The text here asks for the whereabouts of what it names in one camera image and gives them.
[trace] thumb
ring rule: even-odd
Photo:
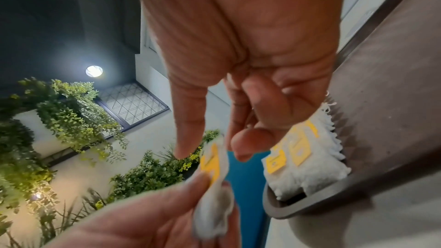
[[[198,172],[178,185],[108,205],[75,227],[101,234],[145,237],[192,210],[209,184],[209,176]]]
[[[170,78],[176,124],[175,157],[188,157],[201,143],[205,129],[208,88],[183,84]]]

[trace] paper label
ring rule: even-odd
[[[272,174],[286,165],[285,152],[279,149],[277,156],[268,156],[266,158],[266,170],[269,174]]]
[[[314,126],[314,124],[312,124],[312,122],[310,120],[307,120],[305,122],[306,126],[308,126],[311,131],[314,133],[314,136],[316,136],[316,138],[318,138],[318,130],[317,128]]]
[[[221,167],[219,164],[219,151],[217,148],[217,144],[213,143],[211,146],[211,156],[202,155],[201,157],[201,171],[210,174],[212,185],[216,180],[219,179],[219,175],[221,173]]]
[[[300,166],[311,155],[311,147],[304,133],[298,142],[290,142],[288,147],[291,158],[296,166]]]

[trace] dark ceiling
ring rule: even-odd
[[[0,96],[36,77],[94,81],[105,88],[135,79],[139,0],[1,0]],[[101,66],[90,78],[85,69]]]

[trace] blue surface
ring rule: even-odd
[[[259,234],[266,214],[262,206],[262,194],[265,186],[262,158],[270,152],[258,153],[246,163],[236,160],[232,152],[228,152],[230,172],[226,180],[231,182],[234,196],[240,208],[242,230],[242,247],[255,248],[260,245]]]

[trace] gray tray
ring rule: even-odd
[[[441,156],[441,0],[386,0],[339,53],[331,115],[352,174],[306,197],[263,206],[285,219]]]

